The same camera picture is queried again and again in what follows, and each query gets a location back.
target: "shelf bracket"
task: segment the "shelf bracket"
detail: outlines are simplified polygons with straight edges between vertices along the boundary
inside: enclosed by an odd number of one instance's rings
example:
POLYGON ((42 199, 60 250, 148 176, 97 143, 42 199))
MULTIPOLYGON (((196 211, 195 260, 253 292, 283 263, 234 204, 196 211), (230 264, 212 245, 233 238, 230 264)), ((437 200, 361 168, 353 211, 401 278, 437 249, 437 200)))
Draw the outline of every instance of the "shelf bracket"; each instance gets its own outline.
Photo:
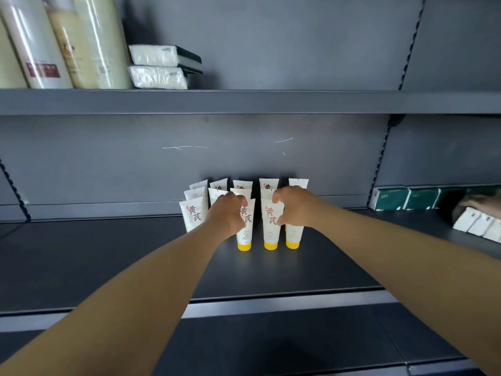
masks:
POLYGON ((397 115, 390 115, 390 119, 388 120, 388 126, 390 128, 394 128, 398 126, 404 119, 405 114, 397 114, 397 115))

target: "tube cap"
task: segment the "tube cap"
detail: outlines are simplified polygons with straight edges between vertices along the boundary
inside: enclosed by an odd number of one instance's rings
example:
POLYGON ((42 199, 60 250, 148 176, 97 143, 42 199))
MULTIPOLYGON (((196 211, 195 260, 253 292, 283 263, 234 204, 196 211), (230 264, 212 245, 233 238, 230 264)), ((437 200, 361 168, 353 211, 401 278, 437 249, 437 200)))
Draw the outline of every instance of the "tube cap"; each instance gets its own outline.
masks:
POLYGON ((299 243, 291 243, 287 240, 285 240, 285 245, 287 246, 287 248, 290 248, 290 249, 297 249, 299 248, 299 243))
POLYGON ((267 243, 265 242, 265 248, 269 251, 274 251, 275 249, 277 249, 279 247, 279 243, 275 243, 275 244, 270 244, 270 243, 267 243))
POLYGON ((249 249, 251 249, 251 245, 252 243, 249 243, 249 244, 239 244, 239 243, 236 243, 236 245, 238 246, 238 249, 240 249, 241 251, 248 251, 249 249))

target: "large bottle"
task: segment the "large bottle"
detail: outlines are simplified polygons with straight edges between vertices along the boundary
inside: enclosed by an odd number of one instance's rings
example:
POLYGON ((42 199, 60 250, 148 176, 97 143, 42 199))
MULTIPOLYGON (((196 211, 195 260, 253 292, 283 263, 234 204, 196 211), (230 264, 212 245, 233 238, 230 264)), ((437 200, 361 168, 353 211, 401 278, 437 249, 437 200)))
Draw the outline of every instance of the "large bottle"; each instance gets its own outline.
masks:
POLYGON ((0 18, 0 88, 27 88, 9 35, 0 18))
POLYGON ((113 0, 74 0, 97 66, 101 89, 132 88, 123 27, 113 0))
POLYGON ((99 88, 97 68, 73 0, 48 0, 47 13, 76 88, 99 88))
POLYGON ((41 0, 0 0, 3 19, 31 88, 73 88, 41 0))

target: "white scratch on panel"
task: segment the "white scratch on panel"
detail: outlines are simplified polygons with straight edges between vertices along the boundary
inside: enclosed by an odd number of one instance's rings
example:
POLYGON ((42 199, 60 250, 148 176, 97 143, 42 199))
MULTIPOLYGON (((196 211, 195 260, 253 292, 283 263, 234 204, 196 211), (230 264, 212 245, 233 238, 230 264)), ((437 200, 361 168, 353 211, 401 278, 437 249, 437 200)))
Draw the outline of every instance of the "white scratch on panel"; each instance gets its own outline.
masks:
POLYGON ((286 140, 282 140, 282 141, 275 141, 275 144, 276 144, 276 143, 278 143, 278 142, 285 142, 285 141, 289 141, 289 140, 291 140, 291 139, 293 139, 293 137, 288 138, 288 139, 286 139, 286 140))
POLYGON ((177 150, 183 151, 182 149, 179 149, 179 148, 204 148, 204 149, 208 149, 208 147, 206 147, 206 146, 170 146, 168 148, 162 148, 162 149, 177 149, 177 150))

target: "bottle label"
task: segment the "bottle label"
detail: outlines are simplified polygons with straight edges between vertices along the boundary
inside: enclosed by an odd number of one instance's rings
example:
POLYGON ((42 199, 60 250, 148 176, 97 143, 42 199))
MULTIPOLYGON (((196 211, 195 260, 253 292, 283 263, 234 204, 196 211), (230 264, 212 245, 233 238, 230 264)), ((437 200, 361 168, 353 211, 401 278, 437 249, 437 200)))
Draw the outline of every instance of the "bottle label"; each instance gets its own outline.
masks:
POLYGON ((26 67, 28 68, 29 76, 32 78, 60 78, 59 70, 55 64, 47 63, 35 63, 34 67, 32 63, 27 62, 26 67))

